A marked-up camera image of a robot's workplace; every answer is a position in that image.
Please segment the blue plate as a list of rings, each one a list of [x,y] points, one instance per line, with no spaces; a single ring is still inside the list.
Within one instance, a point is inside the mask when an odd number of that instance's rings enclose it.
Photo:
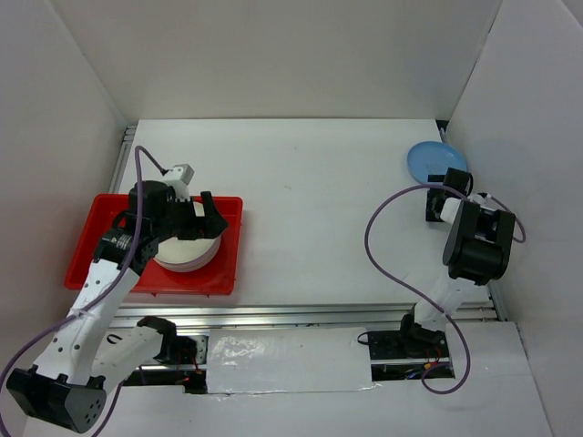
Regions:
[[[419,183],[426,183],[430,175],[444,175],[449,168],[468,170],[464,156],[439,141],[423,141],[412,146],[406,156],[406,165]]]

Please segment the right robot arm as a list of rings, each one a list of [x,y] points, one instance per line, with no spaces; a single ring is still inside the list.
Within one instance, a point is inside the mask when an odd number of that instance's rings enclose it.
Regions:
[[[447,272],[432,290],[405,314],[396,335],[399,351],[410,358],[438,358],[445,351],[448,319],[473,289],[500,279],[506,272],[517,217],[508,208],[490,208],[486,193],[473,193],[470,173],[449,168],[430,174],[441,184],[427,193],[425,219],[451,226],[442,261]]]

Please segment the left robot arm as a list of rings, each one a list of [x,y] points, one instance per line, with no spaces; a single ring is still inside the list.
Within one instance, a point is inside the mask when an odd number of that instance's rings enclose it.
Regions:
[[[198,215],[191,196],[159,181],[138,182],[128,208],[99,240],[87,278],[66,318],[50,330],[53,339],[28,369],[9,367],[6,388],[23,412],[76,433],[98,421],[107,396],[140,364],[174,363],[188,340],[176,325],[147,316],[108,350],[99,346],[120,304],[146,266],[171,239],[215,239],[229,226],[210,192],[200,194]]]

